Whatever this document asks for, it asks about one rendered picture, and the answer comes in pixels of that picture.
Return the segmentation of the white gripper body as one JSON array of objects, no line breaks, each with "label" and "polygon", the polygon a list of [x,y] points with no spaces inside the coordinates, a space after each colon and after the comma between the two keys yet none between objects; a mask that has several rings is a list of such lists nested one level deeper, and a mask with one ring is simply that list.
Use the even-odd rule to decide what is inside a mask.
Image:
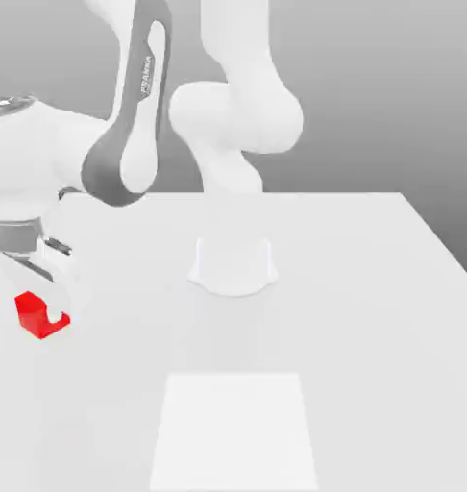
[{"label": "white gripper body", "polygon": [[70,316],[81,315],[83,283],[73,252],[67,255],[49,251],[25,262],[0,253],[0,273],[5,274],[22,293],[30,291],[43,301],[47,297],[65,297],[65,313]]}]

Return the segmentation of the small red cube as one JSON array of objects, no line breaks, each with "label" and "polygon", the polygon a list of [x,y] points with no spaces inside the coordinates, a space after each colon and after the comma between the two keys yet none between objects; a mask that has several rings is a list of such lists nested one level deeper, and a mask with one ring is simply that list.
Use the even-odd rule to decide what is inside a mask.
[{"label": "small red cube", "polygon": [[58,321],[51,322],[46,303],[30,291],[16,296],[14,301],[20,326],[38,339],[44,339],[70,324],[70,316],[65,312]]}]

